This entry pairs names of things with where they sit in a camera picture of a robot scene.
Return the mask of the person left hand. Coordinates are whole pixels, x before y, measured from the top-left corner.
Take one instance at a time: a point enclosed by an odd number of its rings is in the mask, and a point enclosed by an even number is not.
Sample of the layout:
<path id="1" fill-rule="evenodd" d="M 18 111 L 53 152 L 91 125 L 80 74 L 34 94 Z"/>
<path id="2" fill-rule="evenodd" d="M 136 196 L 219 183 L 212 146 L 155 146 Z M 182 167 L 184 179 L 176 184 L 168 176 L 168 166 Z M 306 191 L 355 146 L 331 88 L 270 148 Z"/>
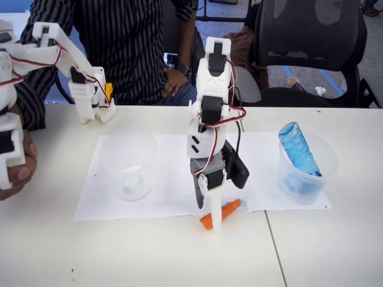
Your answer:
<path id="1" fill-rule="evenodd" d="M 167 81 L 162 95 L 163 97 L 167 97 L 170 94 L 172 97 L 175 97 L 180 88 L 187 83 L 187 77 L 179 70 L 169 69 L 167 67 L 163 69 L 163 73 L 165 74 Z"/>

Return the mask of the person right hand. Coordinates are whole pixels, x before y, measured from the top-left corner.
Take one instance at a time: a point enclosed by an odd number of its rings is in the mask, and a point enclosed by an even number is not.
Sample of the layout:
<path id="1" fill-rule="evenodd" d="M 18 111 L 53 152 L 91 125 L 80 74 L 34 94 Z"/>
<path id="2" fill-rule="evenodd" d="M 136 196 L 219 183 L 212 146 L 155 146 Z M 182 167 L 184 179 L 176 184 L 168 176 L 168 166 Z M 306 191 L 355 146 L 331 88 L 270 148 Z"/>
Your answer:
<path id="1" fill-rule="evenodd" d="M 32 141 L 30 132 L 27 130 L 23 130 L 23 149 L 25 152 L 25 164 L 7 169 L 8 179 L 12 183 L 12 187 L 1 190 L 1 201 L 19 193 L 31 181 L 36 171 L 38 151 Z"/>

